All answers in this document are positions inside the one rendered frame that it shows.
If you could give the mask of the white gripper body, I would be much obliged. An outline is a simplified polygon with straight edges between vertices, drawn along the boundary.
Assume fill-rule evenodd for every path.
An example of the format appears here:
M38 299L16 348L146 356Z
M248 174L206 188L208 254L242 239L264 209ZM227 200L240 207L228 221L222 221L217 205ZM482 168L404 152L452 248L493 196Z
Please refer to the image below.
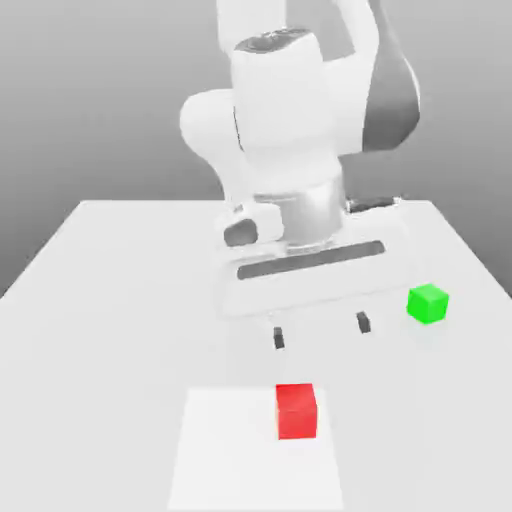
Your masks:
M316 254L268 255L224 263L214 305L225 317L256 316L407 284L407 231L361 230Z

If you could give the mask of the small green cube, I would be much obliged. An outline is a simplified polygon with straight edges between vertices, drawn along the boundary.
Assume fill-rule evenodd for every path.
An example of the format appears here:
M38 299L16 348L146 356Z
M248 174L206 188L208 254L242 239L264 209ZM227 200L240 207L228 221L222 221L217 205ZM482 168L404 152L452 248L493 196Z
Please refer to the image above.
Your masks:
M422 324L432 324L445 318L449 298L434 284L417 286L408 292L406 312Z

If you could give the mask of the small red cube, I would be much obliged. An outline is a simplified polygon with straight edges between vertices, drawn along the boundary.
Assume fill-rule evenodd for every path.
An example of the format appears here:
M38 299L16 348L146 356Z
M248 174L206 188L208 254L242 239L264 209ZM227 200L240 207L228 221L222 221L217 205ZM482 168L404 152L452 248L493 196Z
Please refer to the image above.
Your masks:
M314 439L318 406L311 383L277 384L276 424L279 440Z

